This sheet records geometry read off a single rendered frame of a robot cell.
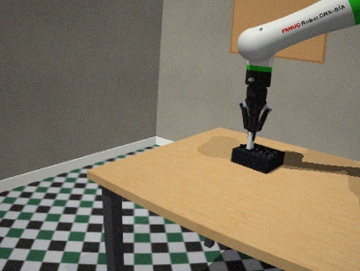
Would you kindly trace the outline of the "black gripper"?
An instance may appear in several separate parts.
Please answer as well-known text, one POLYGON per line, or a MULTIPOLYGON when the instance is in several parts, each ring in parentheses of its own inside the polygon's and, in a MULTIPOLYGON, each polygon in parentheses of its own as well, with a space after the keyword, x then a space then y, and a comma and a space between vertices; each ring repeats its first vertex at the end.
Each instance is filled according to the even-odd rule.
POLYGON ((244 129, 248 130, 247 149, 254 148, 255 133, 261 131, 264 122, 267 118, 267 115, 271 111, 271 108, 269 108, 266 105, 266 97, 267 97, 267 88, 254 88, 248 86, 247 98, 244 103, 239 104, 242 109, 244 129), (249 114, 248 114, 248 109, 249 109, 249 114), (262 110, 263 113, 259 119, 259 114, 262 110))

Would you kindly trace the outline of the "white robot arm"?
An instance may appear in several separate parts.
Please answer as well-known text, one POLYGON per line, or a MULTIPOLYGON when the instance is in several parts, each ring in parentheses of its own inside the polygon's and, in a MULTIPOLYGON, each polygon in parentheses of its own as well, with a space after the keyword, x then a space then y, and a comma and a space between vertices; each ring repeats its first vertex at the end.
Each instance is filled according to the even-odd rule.
POLYGON ((240 55, 247 60, 245 83, 254 88, 270 87, 276 52, 358 24, 360 0, 320 0, 294 14, 245 30, 237 41, 240 55))

